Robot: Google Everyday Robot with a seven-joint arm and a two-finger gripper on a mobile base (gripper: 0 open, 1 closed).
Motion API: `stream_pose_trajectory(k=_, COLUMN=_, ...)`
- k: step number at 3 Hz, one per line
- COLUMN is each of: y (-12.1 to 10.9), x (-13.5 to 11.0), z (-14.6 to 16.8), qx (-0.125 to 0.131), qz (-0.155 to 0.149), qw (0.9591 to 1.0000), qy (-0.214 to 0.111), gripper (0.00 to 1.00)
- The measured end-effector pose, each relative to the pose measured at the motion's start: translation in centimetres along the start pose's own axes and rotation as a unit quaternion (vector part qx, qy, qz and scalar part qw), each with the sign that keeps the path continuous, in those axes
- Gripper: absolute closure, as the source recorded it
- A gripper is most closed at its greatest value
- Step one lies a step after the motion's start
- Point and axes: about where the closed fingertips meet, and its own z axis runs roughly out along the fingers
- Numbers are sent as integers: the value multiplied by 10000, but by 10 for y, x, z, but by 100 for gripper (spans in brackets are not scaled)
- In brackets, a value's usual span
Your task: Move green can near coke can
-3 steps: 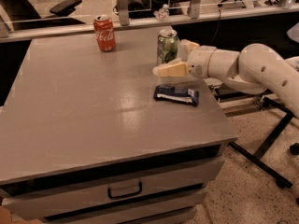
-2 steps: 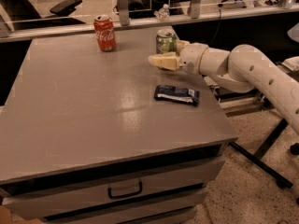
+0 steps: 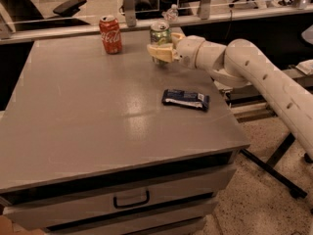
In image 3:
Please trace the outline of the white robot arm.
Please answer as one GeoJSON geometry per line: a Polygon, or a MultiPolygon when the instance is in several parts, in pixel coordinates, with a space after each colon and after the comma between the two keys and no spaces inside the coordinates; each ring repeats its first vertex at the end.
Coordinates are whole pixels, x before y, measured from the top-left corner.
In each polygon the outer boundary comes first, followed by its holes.
{"type": "Polygon", "coordinates": [[[252,84],[313,159],[313,94],[274,66],[253,43],[236,39],[222,45],[174,33],[170,43],[149,44],[147,49],[162,61],[207,71],[221,84],[233,88],[252,84]]]}

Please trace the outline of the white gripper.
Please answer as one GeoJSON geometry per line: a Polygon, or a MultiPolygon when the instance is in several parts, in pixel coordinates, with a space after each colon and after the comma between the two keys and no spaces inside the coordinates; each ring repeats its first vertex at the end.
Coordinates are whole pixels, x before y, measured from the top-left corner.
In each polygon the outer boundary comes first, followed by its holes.
{"type": "Polygon", "coordinates": [[[179,63],[182,66],[194,69],[196,67],[197,53],[205,39],[195,35],[185,37],[184,33],[172,32],[171,40],[173,44],[148,44],[147,50],[149,54],[158,60],[168,63],[174,62],[178,54],[179,63]]]}

